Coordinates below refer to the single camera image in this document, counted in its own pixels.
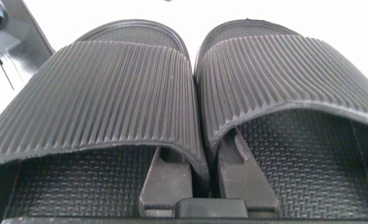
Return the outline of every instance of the ribbed rubber strap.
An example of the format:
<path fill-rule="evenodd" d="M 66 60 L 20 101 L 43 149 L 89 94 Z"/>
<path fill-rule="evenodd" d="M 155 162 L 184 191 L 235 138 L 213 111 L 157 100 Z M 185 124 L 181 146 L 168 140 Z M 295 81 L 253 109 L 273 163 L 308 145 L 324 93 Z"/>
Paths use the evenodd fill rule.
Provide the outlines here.
<path fill-rule="evenodd" d="M 0 115 L 0 163 L 118 145 L 165 146 L 204 185 L 195 86 L 169 47 L 77 42 L 54 54 Z"/>
<path fill-rule="evenodd" d="M 198 69 L 207 156 L 252 118 L 290 108 L 368 124 L 368 79 L 327 43 L 300 35 L 234 38 L 214 45 Z"/>

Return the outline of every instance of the black slide sandal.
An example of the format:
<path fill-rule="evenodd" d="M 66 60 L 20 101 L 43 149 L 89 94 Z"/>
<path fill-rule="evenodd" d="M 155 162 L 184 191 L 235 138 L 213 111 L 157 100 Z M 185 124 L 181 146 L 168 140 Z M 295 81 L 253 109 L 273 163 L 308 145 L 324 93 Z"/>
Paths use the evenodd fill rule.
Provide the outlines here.
<path fill-rule="evenodd" d="M 233 21 L 206 37 L 196 80 L 221 197 L 268 217 L 368 220 L 368 80 L 339 52 Z"/>
<path fill-rule="evenodd" d="M 90 31 L 55 53 L 0 115 L 0 221 L 171 213 L 192 197 L 191 176 L 195 194 L 209 187 L 197 119 L 187 50 L 173 30 L 131 20 Z M 149 169 L 159 166 L 161 180 Z M 171 208 L 147 204 L 159 196 L 149 196 L 153 187 Z"/>

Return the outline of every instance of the diamond tread pattern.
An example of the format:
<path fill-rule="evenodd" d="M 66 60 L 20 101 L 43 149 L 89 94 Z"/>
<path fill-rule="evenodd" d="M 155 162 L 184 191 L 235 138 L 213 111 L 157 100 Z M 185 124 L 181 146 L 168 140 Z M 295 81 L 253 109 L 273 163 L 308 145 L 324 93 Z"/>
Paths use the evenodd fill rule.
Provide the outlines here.
<path fill-rule="evenodd" d="M 280 199 L 280 218 L 368 219 L 368 181 L 350 121 L 280 111 L 239 126 Z"/>
<path fill-rule="evenodd" d="M 5 218 L 138 216 L 154 152 L 130 146 L 24 161 Z"/>

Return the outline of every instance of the white background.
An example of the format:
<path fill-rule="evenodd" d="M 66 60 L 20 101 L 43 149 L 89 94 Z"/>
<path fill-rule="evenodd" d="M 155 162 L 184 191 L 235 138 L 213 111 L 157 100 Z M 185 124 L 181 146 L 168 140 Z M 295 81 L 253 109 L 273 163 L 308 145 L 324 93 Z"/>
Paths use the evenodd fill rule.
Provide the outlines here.
<path fill-rule="evenodd" d="M 120 19 L 148 19 L 173 28 L 191 56 L 215 26 L 262 19 L 321 39 L 368 77 L 368 1 L 239 0 L 24 0 L 51 46 L 58 50 L 91 29 Z"/>

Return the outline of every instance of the slide sandal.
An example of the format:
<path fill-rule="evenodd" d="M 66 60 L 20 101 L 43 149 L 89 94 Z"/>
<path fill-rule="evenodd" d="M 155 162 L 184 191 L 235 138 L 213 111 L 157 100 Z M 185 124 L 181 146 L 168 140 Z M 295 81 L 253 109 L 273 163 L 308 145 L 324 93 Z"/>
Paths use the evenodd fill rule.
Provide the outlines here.
<path fill-rule="evenodd" d="M 265 21 L 212 30 L 196 62 L 210 173 L 249 216 L 368 220 L 368 79 Z"/>
<path fill-rule="evenodd" d="M 185 45 L 156 22 L 59 50 L 0 115 L 0 222 L 166 217 L 207 195 L 195 92 Z"/>

